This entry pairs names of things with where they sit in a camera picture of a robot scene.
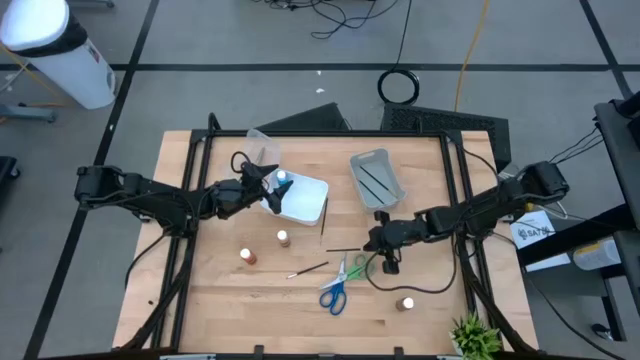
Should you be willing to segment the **white trash can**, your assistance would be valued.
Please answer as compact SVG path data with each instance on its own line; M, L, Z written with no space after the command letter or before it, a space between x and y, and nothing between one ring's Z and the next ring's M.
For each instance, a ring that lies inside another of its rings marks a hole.
M115 100L115 73L67 0L10 0L0 18L0 44L88 110Z

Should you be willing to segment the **small green potted plant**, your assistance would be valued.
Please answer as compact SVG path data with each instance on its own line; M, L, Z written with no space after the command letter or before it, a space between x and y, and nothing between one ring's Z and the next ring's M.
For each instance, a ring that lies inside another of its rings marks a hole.
M453 320L450 337L463 360L493 360L502 349L498 330L487 327L477 313Z

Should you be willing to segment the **white paper label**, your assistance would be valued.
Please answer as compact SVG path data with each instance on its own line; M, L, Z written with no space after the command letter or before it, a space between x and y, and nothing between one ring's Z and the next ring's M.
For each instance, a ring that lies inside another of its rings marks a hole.
M527 247L555 233L545 211L529 212L510 225L518 249Z

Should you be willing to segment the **clear plastic bin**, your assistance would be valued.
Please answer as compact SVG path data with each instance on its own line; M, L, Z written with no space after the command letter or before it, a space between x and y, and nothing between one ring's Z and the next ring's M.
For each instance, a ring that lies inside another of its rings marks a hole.
M252 163L260 166L279 164L281 159L279 143L257 129L247 131L244 153Z

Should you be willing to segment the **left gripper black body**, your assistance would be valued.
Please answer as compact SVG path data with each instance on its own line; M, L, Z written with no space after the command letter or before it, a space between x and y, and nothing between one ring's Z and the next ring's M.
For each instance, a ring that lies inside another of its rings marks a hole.
M239 179L221 180L208 188L208 216L229 218L262 200L272 208L272 193L260 176L243 174Z

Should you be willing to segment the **black equipment cart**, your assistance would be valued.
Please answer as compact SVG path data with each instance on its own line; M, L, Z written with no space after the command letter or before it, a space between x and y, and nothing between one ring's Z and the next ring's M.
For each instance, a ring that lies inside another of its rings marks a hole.
M524 247L519 258L530 265L611 238L620 262L604 267L600 275L604 280L624 276L640 315L640 91L626 100L599 103L594 111L624 203L592 218L570 215L571 226Z

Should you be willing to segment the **black floor panel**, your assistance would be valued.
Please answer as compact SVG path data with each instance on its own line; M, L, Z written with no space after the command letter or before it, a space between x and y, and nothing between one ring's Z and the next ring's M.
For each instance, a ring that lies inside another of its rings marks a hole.
M258 127L260 131L333 131L349 130L335 102L306 110Z

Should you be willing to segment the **white plastic bin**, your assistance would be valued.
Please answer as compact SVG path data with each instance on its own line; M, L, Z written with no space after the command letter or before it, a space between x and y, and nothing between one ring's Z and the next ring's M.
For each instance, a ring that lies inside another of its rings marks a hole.
M260 205L270 215L307 226L316 225L323 214L329 185L325 181L290 171L285 171L285 174L293 184L282 199L281 212L275 214L266 200L262 200Z

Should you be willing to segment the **white plastic container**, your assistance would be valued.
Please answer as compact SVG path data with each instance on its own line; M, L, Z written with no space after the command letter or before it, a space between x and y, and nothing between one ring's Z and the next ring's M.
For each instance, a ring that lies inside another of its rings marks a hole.
M584 246L573 253L576 266L584 271L592 271L618 265L621 258L615 240L610 237Z

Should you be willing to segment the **grey plastic bin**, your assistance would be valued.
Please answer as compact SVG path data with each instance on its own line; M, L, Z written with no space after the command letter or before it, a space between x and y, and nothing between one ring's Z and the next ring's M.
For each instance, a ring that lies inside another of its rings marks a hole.
M387 190L382 188L371 177L360 169L362 165L371 172L382 183L394 191L397 198L392 196ZM406 191L401 187L392 167L389 152L384 148L377 148L365 153L353 155L349 160L349 167L354 179L356 192L367 213L373 213L377 210L388 211L396 207L406 197ZM375 198L370 196L366 190L358 183L358 179L365 182L382 200L384 204L380 204Z

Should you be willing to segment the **blue handled scissors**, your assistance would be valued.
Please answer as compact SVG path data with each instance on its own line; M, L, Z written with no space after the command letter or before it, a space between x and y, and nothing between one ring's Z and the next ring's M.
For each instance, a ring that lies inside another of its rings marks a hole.
M344 310L347 296L344 290L344 283L347 280L347 254L344 253L340 262L339 272L336 278L322 287L324 293L319 298L321 307L327 309L333 316L338 316Z

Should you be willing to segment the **green handled scissors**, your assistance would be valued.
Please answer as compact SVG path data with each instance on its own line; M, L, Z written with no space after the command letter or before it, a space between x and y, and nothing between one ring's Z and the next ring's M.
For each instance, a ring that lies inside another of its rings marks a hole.
M348 265L348 254L344 253L340 265L338 275L331 282L320 287L321 290L328 290L329 288L340 286L342 287L345 282L352 280L362 280L366 276L364 274L367 269L367 259L365 255L356 255L351 265Z

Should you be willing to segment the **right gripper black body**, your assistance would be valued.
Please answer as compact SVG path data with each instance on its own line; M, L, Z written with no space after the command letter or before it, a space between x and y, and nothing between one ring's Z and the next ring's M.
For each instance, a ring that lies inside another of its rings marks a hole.
M430 237L427 226L418 219L392 220L376 226L368 232L369 241L363 246L366 252L392 252Z

